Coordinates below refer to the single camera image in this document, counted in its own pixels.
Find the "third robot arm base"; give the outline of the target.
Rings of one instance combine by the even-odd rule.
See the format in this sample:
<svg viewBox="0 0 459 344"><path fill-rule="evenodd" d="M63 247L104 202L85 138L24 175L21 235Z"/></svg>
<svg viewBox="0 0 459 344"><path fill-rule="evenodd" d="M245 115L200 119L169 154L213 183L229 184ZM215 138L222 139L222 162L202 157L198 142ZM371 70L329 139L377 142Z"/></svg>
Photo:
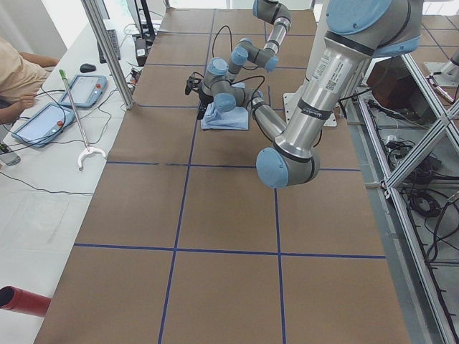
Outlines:
<svg viewBox="0 0 459 344"><path fill-rule="evenodd" d="M431 88L452 105L458 99L458 50L447 62L425 62Z"/></svg>

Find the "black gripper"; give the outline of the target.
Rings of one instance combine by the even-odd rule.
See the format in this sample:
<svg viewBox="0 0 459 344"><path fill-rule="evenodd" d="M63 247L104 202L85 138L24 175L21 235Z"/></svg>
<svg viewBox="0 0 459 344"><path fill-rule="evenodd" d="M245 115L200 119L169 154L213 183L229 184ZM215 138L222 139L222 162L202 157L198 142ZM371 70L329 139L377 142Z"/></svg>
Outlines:
<svg viewBox="0 0 459 344"><path fill-rule="evenodd" d="M197 110L197 120L202 120L204 118L205 112L207 111L208 104L214 101L214 98L211 94L208 94L204 91L204 77L197 77L196 73L192 73L185 85L185 95L190 95L192 92L198 94L200 104Z"/></svg>

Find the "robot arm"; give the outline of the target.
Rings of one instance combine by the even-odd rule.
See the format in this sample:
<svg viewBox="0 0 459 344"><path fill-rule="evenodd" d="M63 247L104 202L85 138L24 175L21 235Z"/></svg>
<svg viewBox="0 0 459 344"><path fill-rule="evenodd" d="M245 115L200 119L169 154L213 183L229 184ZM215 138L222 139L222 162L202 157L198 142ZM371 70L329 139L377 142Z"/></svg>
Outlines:
<svg viewBox="0 0 459 344"><path fill-rule="evenodd" d="M228 62L227 76L234 81L246 62L251 62L267 72L272 72L278 65L280 46L290 31L292 19L289 9L279 1L254 1L252 13L255 17L273 28L263 47L256 47L248 38L241 39L232 50Z"/></svg>
<svg viewBox="0 0 459 344"><path fill-rule="evenodd" d="M304 85L289 121L282 120L254 89L235 87L245 63L267 71L278 64L278 51L292 19L279 1L256 1L252 12L272 24L263 48L242 39L229 60L215 57L203 77L190 77L186 92L199 95L199 113L208 104L226 113L244 107L271 140L257 156L260 180L270 188L307 183L318 173L320 161L314 140L331 116L357 67L377 57L395 57L417 49L421 37L421 1L330 1L326 9L325 49Z"/></svg>

